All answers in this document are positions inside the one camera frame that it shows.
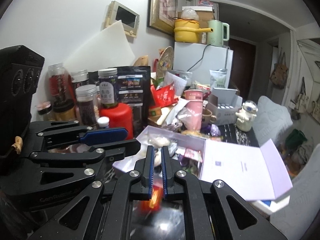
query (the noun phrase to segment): white refrigerator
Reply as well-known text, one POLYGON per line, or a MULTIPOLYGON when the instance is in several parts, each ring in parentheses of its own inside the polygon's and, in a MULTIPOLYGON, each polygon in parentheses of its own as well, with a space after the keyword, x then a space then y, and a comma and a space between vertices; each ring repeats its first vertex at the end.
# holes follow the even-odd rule
MULTIPOLYGON (((203 59, 189 71, 193 73, 193 81, 198 81, 200 84, 210 84, 209 70, 219 70, 225 68, 227 49, 215 46, 208 46, 205 49, 205 47, 206 45, 204 44, 175 42, 173 69, 187 71, 198 60, 201 59, 204 52, 203 59)), ((229 49, 226 65, 228 70, 225 83, 226 88, 228 88, 229 85, 232 58, 233 51, 229 49)))

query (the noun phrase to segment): doorway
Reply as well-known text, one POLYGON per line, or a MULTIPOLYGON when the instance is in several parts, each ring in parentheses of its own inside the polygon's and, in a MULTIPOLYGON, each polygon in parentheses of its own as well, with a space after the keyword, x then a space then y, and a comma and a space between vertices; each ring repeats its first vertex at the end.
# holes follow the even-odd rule
POLYGON ((240 90, 243 101, 246 101, 252 82, 256 46, 235 39, 230 39, 228 45, 233 50, 230 79, 240 90))

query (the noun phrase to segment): black power cord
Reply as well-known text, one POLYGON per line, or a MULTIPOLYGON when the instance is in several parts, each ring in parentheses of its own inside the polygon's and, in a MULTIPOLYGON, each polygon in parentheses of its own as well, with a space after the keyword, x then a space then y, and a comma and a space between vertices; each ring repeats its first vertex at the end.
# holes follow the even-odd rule
POLYGON ((207 47, 209 47, 209 46, 210 46, 210 44, 208 44, 207 46, 205 46, 205 48, 204 48, 204 50, 203 50, 203 53, 202 53, 201 59, 199 59, 191 68, 189 68, 189 69, 187 70, 187 72, 189 72, 190 69, 192 69, 195 65, 197 65, 197 64, 203 59, 204 51, 205 51, 205 49, 206 49, 207 47))

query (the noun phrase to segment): brown hanging bag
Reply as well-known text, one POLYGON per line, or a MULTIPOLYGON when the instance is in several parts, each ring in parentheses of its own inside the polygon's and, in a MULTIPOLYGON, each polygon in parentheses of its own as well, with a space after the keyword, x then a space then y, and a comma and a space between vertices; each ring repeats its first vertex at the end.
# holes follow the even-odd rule
POLYGON ((285 52, 282 54, 281 60, 278 60, 276 68, 273 70, 270 80, 279 89, 284 89, 288 78, 288 68, 285 61, 285 52))

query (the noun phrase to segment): yellow electric pot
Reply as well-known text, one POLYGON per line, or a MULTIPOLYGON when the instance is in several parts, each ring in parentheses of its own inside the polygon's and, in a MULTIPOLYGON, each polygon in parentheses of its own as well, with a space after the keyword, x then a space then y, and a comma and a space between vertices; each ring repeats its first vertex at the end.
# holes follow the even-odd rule
POLYGON ((199 22, 195 20, 176 20, 174 23, 174 39, 177 42, 198 43, 199 33, 212 33, 212 28, 199 29, 199 22))

